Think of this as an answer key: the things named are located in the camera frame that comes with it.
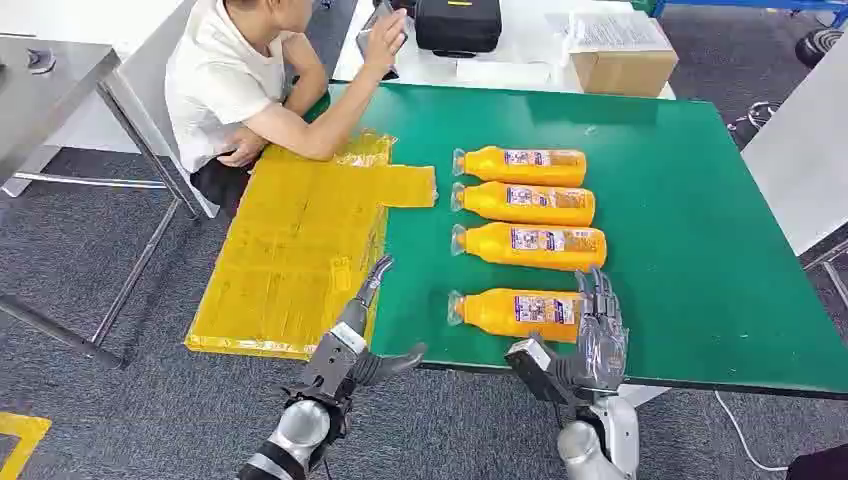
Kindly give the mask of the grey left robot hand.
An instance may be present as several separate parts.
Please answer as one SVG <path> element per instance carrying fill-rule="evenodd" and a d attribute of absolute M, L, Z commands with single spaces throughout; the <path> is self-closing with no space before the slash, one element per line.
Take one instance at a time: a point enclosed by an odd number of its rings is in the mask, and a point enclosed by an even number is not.
<path fill-rule="evenodd" d="M 344 323 L 355 333 L 364 336 L 367 326 L 367 314 L 375 299 L 385 273 L 391 268 L 393 258 L 386 254 L 379 258 L 369 273 L 357 294 L 346 304 L 339 323 Z M 420 364 L 427 345 L 418 343 L 406 354 L 396 356 L 379 356 L 372 353 L 367 346 L 353 347 L 357 360 L 348 373 L 348 377 L 357 385 L 371 386 L 384 380 L 414 369 Z"/>

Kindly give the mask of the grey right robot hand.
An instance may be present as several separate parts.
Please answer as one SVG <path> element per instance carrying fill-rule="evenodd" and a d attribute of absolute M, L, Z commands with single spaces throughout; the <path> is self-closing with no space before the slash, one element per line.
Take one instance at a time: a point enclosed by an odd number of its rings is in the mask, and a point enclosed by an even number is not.
<path fill-rule="evenodd" d="M 575 277 L 583 299 L 576 350 L 556 361 L 556 389 L 583 399 L 611 396 L 623 382 L 629 329 L 611 281 L 598 266 Z"/>

